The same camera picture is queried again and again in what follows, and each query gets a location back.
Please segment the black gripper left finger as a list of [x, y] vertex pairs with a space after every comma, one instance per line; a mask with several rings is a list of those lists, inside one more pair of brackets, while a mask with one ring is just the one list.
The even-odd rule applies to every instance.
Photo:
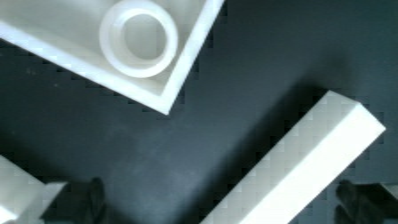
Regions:
[[100, 178], [66, 184], [41, 219], [45, 224], [109, 224], [105, 185]]

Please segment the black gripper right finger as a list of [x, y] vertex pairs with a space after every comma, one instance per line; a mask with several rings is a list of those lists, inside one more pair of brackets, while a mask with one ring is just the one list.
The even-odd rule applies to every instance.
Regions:
[[340, 182], [335, 224], [398, 224], [398, 183]]

